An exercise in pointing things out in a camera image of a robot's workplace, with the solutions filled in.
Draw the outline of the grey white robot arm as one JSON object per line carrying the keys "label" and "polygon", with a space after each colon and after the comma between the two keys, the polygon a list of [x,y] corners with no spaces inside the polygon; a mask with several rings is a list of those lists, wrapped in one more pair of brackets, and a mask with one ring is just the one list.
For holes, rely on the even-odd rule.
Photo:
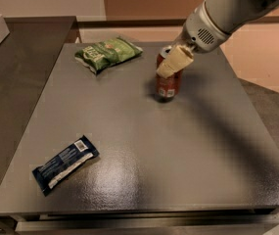
{"label": "grey white robot arm", "polygon": [[157,67],[168,78],[194,61],[194,53],[219,47],[242,25],[279,7],[279,0],[204,0],[186,19],[169,54]]}

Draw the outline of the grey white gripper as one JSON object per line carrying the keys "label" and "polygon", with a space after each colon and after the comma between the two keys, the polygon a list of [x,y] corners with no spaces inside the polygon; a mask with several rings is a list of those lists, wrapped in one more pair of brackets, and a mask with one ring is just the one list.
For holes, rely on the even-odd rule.
{"label": "grey white gripper", "polygon": [[229,37],[229,33],[215,25],[209,16],[206,3],[203,2],[188,16],[177,37],[177,41],[185,45],[167,45],[161,49],[163,60],[157,67],[157,75],[169,78],[194,62],[193,50],[197,53],[211,52]]}

